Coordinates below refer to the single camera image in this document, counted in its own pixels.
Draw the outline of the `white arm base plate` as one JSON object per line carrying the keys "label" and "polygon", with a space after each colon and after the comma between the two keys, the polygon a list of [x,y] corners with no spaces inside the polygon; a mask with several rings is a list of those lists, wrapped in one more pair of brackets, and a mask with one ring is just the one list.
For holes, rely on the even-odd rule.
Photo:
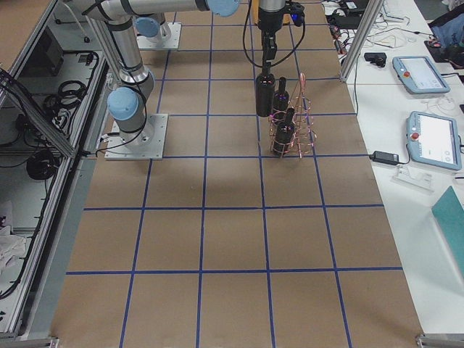
{"label": "white arm base plate", "polygon": [[135,24],[138,47],[141,51],[178,50],[181,27],[179,22],[164,22],[157,34],[151,36],[154,25],[143,28],[143,25]]}
{"label": "white arm base plate", "polygon": [[109,150],[106,150],[104,158],[106,160],[161,160],[163,158],[165,136],[167,131],[168,114],[149,114],[145,129],[135,140],[128,145],[132,137],[122,132],[114,121],[112,132],[116,136],[111,136],[108,141]]}

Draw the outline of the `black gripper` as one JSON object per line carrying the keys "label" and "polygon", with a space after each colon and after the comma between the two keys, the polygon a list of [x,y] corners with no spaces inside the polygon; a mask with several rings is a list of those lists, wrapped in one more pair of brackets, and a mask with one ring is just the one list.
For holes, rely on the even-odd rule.
{"label": "black gripper", "polygon": [[258,28],[262,32],[262,71],[269,71],[276,57],[276,32],[283,26],[284,15],[290,15],[299,27],[305,22],[305,7],[299,2],[261,0],[258,4]]}

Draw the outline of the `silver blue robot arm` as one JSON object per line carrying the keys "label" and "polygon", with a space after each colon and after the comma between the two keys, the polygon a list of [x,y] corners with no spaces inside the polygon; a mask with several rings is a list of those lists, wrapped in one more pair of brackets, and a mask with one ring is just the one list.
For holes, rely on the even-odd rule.
{"label": "silver blue robot arm", "polygon": [[139,35],[153,42],[166,41],[171,37],[171,30],[162,12],[137,17],[134,25]]}
{"label": "silver blue robot arm", "polygon": [[[112,44],[120,59],[120,77],[127,84],[139,84],[148,78],[138,48],[133,18],[150,19],[166,12],[200,11],[230,17],[239,8],[239,1],[76,1],[83,16],[103,22],[109,31]],[[283,26],[283,18],[289,15],[305,35],[304,7],[294,1],[260,1],[258,5],[258,28],[261,30],[262,64],[251,62],[261,69],[255,82],[256,112],[268,117],[273,112],[275,78],[271,67],[277,52],[276,33]]]}

